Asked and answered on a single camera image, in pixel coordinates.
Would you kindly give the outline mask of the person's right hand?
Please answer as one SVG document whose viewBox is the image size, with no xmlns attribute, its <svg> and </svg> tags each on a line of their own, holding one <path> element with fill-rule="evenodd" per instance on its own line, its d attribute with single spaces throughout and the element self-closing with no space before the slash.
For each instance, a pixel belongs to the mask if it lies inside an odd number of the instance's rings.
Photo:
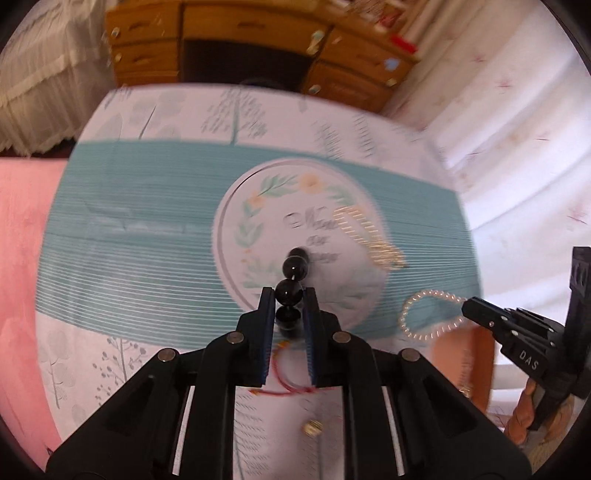
<svg viewBox="0 0 591 480">
<path fill-rule="evenodd" d="M 516 445 L 522 445 L 528 436 L 528 428 L 535 418 L 533 395 L 537 384 L 529 379 L 523 389 L 512 416 L 505 425 L 505 435 Z"/>
</svg>

